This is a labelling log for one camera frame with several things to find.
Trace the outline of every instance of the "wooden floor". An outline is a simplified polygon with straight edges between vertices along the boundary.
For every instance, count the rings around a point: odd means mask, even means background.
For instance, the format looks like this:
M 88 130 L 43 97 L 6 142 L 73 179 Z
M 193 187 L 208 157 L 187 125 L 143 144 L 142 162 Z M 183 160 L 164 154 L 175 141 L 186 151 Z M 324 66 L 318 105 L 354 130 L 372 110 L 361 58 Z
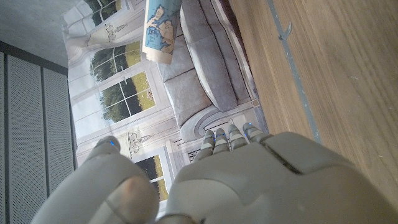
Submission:
M 267 0 L 230 0 L 272 134 L 314 139 Z M 398 1 L 274 1 L 322 144 L 398 208 Z

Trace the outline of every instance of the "sofa cushion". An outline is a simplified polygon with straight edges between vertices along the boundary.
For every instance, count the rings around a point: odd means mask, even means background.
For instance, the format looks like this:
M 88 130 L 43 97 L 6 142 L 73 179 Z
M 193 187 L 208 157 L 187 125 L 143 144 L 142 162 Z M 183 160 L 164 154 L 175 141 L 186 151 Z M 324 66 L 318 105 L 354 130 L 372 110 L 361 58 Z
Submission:
M 221 111 L 234 108 L 238 102 L 224 58 L 198 0 L 184 0 L 180 18 L 192 62 L 206 94 Z
M 249 93 L 243 81 L 238 60 L 232 48 L 231 42 L 229 41 L 225 28 L 218 20 L 211 0 L 200 0 L 200 4 L 201 8 L 203 9 L 203 13 L 206 16 L 207 22 L 210 25 L 210 29 L 213 31 L 218 46 L 220 47 L 236 99 L 244 100 L 249 97 Z
M 195 69 L 164 83 L 179 126 L 197 112 L 211 105 Z
M 183 35 L 175 38 L 172 63 L 170 65 L 158 63 L 157 67 L 163 82 L 193 69 L 191 56 Z

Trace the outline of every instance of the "sofa armrest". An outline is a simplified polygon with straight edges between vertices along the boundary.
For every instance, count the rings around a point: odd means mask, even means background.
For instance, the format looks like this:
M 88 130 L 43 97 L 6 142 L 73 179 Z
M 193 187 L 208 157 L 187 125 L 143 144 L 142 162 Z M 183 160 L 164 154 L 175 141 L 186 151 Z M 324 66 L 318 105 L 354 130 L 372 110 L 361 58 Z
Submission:
M 202 122 L 217 112 L 220 112 L 219 109 L 211 105 L 193 115 L 181 126 L 181 138 L 184 141 L 193 141 L 202 138 L 205 135 L 205 130 L 200 129 Z

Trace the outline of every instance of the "window pane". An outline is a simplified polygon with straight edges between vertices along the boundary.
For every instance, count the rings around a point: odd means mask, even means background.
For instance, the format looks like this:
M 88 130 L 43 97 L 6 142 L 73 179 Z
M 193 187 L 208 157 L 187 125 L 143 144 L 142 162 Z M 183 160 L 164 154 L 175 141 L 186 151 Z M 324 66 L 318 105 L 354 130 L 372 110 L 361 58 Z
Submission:
M 118 122 L 123 119 L 130 117 L 129 110 L 127 109 L 126 102 L 122 101 L 116 105 L 113 105 L 105 109 L 103 114 L 104 119 L 110 119 L 113 122 Z
M 97 0 L 85 0 L 85 2 L 91 8 L 91 10 L 93 10 L 93 12 L 96 12 L 101 9 L 101 6 Z
M 122 9 L 122 1 L 116 0 L 116 10 L 119 11 L 120 9 Z
M 162 164 L 160 163 L 159 155 L 144 159 L 136 164 L 144 171 L 149 180 L 163 177 Z
M 145 72 L 134 75 L 133 77 L 131 77 L 131 80 L 136 87 L 138 93 L 149 88 L 149 82 L 147 80 L 147 75 L 145 74 Z
M 115 56 L 124 54 L 125 52 L 126 52 L 126 46 L 125 45 L 114 48 L 114 55 Z
M 118 72 L 121 72 L 129 67 L 126 60 L 126 54 L 116 56 L 114 61 L 116 62 L 116 68 L 118 68 Z
M 111 17 L 115 12 L 117 12 L 116 3 L 112 2 L 111 4 L 107 5 L 105 8 L 102 8 L 101 12 L 102 12 L 102 18 L 104 20 Z
M 114 0 L 99 0 L 103 7 L 108 5 L 109 3 L 113 2 Z
M 138 102 L 141 110 L 144 111 L 155 106 L 154 96 L 152 95 L 152 90 L 147 90 L 142 93 L 138 93 Z
M 94 57 L 92 59 L 92 64 L 94 67 L 101 65 L 102 63 L 106 62 L 107 60 L 112 58 L 113 49 L 104 49 L 95 52 Z
M 153 182 L 152 184 L 155 186 L 155 189 L 159 194 L 160 202 L 163 200 L 167 200 L 169 198 L 169 193 L 167 193 L 166 183 L 164 182 L 164 179 L 157 182 Z
M 140 113 L 142 111 L 141 107 L 139 106 L 139 100 L 137 96 L 132 96 L 130 98 L 127 98 L 126 101 L 127 105 L 129 105 L 131 115 Z
M 121 100 L 123 100 L 123 94 L 119 84 L 115 84 L 102 91 L 101 104 L 104 107 L 111 106 Z
M 137 94 L 136 86 L 134 86 L 131 78 L 126 79 L 126 81 L 122 81 L 120 85 L 122 86 L 124 97 L 127 98 Z
M 93 15 L 91 15 L 91 19 L 93 20 L 95 26 L 98 26 L 102 23 L 100 12 L 101 11 L 98 11 L 98 12 L 93 13 Z
M 130 52 L 133 50 L 139 50 L 139 41 L 135 41 L 131 44 L 126 45 L 126 52 Z
M 130 51 L 126 53 L 126 61 L 128 67 L 131 67 L 141 61 L 141 54 L 139 50 Z
M 113 60 L 109 60 L 104 64 L 94 68 L 94 75 L 96 75 L 97 81 L 99 82 L 106 80 L 114 74 L 116 74 L 116 70 L 114 69 Z

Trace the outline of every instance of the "wall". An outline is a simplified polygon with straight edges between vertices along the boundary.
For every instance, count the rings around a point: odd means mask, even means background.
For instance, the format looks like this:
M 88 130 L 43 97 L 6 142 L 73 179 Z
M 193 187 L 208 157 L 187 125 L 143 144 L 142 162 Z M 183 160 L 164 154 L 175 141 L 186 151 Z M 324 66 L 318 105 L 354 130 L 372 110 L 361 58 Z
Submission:
M 29 223 L 74 170 L 67 77 L 12 49 L 0 42 L 1 224 Z

